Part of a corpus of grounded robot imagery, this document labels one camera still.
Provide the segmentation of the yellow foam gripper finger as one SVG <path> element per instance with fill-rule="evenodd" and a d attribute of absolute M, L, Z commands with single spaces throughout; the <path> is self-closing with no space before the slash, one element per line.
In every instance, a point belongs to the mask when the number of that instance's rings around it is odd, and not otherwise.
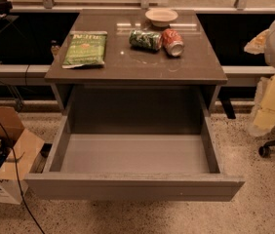
<path fill-rule="evenodd" d="M 262 77 L 255 91 L 255 105 L 251 112 L 248 133 L 262 137 L 275 127 L 275 75 Z"/>

